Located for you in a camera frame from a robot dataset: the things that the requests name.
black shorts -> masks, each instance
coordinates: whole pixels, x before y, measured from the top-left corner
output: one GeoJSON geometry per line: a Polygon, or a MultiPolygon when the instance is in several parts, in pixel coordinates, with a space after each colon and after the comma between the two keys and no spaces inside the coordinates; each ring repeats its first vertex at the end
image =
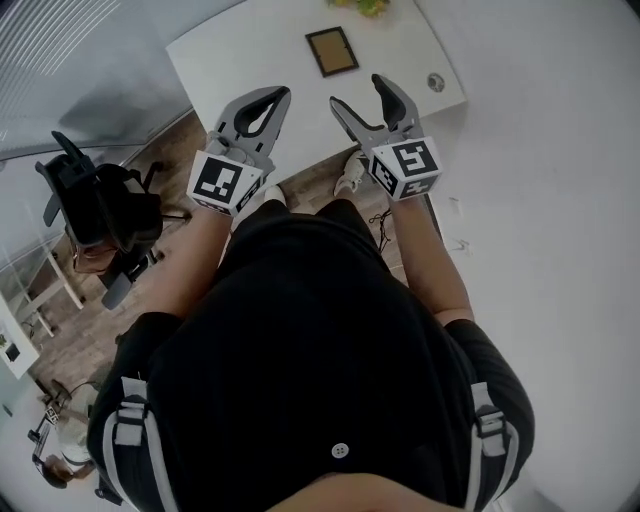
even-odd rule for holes
{"type": "MultiPolygon", "coordinates": [[[[248,232],[259,227],[261,223],[271,221],[278,217],[314,217],[314,215],[291,213],[280,201],[267,201],[240,223],[234,232],[234,236],[242,236],[244,232],[248,232]]],[[[355,231],[368,242],[371,242],[375,251],[378,251],[376,241],[373,238],[371,231],[369,231],[366,222],[360,216],[355,205],[348,199],[335,199],[331,201],[327,206],[316,213],[315,217],[329,219],[351,229],[352,231],[355,231]]]]}

foot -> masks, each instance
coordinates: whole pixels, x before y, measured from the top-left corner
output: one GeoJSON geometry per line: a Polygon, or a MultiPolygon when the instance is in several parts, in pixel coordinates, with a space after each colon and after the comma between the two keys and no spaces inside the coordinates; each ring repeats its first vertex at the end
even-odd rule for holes
{"type": "Polygon", "coordinates": [[[284,198],[284,193],[278,185],[274,185],[273,187],[269,187],[267,190],[265,190],[264,202],[266,203],[267,201],[271,201],[272,199],[280,201],[283,205],[287,206],[287,200],[284,198]]]}
{"type": "Polygon", "coordinates": [[[333,195],[337,196],[344,188],[348,188],[351,192],[358,190],[358,185],[362,183],[362,176],[366,170],[365,165],[366,157],[364,153],[357,150],[349,157],[349,160],[347,160],[344,166],[344,173],[338,178],[336,187],[333,189],[333,195]]]}

black shirt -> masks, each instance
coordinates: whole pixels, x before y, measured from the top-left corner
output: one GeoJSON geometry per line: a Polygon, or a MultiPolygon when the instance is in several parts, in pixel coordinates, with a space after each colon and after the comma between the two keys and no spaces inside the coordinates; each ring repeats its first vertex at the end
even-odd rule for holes
{"type": "MultiPolygon", "coordinates": [[[[484,333],[468,321],[442,328],[371,244],[325,219],[233,240],[187,320],[135,322],[91,418],[101,468],[122,376],[148,381],[182,510],[264,511],[332,472],[378,474],[461,507],[476,381],[495,382],[520,431],[513,479],[533,443],[526,394],[484,333]]],[[[148,458],[119,471],[140,508],[158,509],[148,458]]]]}

person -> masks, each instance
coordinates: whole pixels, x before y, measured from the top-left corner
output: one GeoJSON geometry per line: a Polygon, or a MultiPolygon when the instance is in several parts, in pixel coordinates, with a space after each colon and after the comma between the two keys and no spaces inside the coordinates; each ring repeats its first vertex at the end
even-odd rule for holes
{"type": "MultiPolygon", "coordinates": [[[[527,395],[476,325],[422,198],[390,202],[409,286],[392,277],[354,205],[361,160],[316,215],[268,189],[221,263],[232,219],[194,214],[96,402],[103,476],[105,422],[129,377],[147,383],[180,510],[463,507],[476,382],[518,431],[515,481],[533,447],[527,395]]],[[[122,490],[163,510],[149,452],[135,453],[117,467],[122,490]]]]}
{"type": "Polygon", "coordinates": [[[84,480],[95,469],[87,448],[87,430],[89,413],[97,396],[92,385],[82,385],[58,413],[56,431],[62,457],[49,455],[43,464],[44,474],[52,474],[55,477],[52,481],[58,485],[84,480]]]}

marker cube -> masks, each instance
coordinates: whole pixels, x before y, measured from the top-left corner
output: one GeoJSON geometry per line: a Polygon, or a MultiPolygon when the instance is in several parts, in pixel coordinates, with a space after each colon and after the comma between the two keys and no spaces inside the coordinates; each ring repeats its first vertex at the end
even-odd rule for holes
{"type": "Polygon", "coordinates": [[[262,169],[198,151],[187,195],[200,206],[235,217],[264,184],[264,174],[262,169]]]}
{"type": "Polygon", "coordinates": [[[442,174],[432,137],[409,139],[373,148],[369,174],[394,201],[429,192],[442,174]]]}

